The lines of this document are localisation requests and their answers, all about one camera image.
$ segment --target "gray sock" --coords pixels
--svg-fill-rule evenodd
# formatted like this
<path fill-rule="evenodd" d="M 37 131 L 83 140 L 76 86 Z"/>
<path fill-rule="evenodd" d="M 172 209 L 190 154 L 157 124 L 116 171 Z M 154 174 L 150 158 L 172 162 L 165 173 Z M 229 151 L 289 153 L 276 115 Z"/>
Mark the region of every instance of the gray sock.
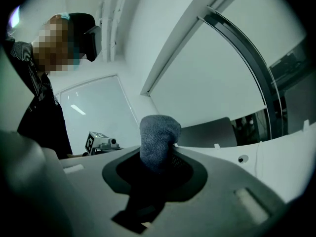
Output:
<path fill-rule="evenodd" d="M 172 117 L 150 115 L 140 122 L 141 148 L 140 159 L 156 174 L 166 170 L 169 146 L 177 143 L 181 125 Z"/>

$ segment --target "person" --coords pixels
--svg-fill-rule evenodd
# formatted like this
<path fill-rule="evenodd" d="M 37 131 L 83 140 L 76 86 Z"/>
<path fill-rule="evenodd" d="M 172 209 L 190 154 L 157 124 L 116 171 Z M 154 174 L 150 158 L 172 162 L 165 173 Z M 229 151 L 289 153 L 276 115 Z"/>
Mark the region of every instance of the person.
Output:
<path fill-rule="evenodd" d="M 51 71 L 76 67 L 85 55 L 83 34 L 95 26 L 85 13 L 52 16 L 32 43 L 16 42 L 7 36 L 4 49 L 34 99 L 25 112 L 18 133 L 53 149 L 59 159 L 72 155 L 63 111 L 48 78 Z"/>

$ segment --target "person's arm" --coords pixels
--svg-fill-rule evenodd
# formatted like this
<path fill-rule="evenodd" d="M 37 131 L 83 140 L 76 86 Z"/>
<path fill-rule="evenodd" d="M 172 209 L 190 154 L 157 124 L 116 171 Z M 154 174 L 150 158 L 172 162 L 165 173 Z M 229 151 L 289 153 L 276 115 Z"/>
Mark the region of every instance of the person's arm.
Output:
<path fill-rule="evenodd" d="M 41 101 L 43 92 L 33 60 L 32 45 L 21 41 L 15 42 L 14 38 L 8 37 L 4 41 L 3 47 L 18 75 L 35 97 Z"/>

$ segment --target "white plastic panel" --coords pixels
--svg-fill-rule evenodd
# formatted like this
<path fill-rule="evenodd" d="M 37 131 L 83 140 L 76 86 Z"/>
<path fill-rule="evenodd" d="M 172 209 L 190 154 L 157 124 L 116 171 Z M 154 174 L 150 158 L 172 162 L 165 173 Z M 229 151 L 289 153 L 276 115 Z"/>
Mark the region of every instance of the white plastic panel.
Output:
<path fill-rule="evenodd" d="M 195 30 L 150 93 L 159 113 L 186 127 L 264 109 L 252 73 L 230 43 L 201 21 Z"/>
<path fill-rule="evenodd" d="M 222 15 L 252 41 L 268 67 L 306 36 L 285 0 L 234 0 Z"/>
<path fill-rule="evenodd" d="M 117 76 L 81 84 L 60 98 L 74 155 L 85 152 L 89 131 L 116 138 L 123 148 L 140 145 L 138 124 Z"/>

